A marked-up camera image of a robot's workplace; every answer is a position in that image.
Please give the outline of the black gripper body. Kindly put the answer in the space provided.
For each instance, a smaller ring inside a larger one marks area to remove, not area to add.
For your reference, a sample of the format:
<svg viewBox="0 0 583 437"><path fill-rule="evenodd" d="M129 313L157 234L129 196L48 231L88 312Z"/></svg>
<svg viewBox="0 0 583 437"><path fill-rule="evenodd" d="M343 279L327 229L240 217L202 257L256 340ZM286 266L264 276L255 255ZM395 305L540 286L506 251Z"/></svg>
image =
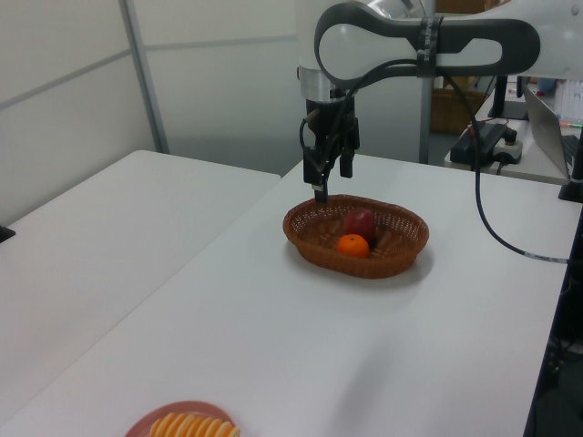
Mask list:
<svg viewBox="0 0 583 437"><path fill-rule="evenodd" d="M343 110L341 121L336 134L347 134L356 129L356 116L354 111L354 99L342 99L332 103L306 101L306 113L317 110L318 114L308 122L308 128L315 135L317 142L323 142L333 131L334 122L340 110Z"/></svg>

